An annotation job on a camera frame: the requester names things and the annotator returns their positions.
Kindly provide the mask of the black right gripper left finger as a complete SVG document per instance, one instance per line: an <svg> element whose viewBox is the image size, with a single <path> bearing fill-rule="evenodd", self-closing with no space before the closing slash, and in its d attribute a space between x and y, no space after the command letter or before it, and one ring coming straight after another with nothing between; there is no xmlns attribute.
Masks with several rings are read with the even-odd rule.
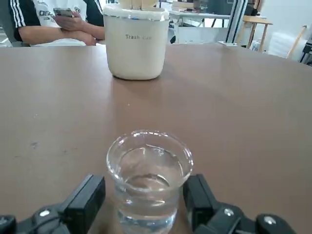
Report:
<svg viewBox="0 0 312 234"><path fill-rule="evenodd" d="M106 196L105 178L87 175L62 202L41 207L17 222L13 215L0 216L2 234L86 234Z"/></svg>

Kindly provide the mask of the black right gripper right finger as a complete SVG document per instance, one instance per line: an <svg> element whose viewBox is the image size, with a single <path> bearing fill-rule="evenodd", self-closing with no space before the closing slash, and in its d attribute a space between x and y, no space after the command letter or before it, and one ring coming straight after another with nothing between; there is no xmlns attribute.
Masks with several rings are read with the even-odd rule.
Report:
<svg viewBox="0 0 312 234"><path fill-rule="evenodd" d="M183 199L194 234L294 234L283 218L259 214L254 220L228 203L217 201L202 174L190 176L183 184Z"/></svg>

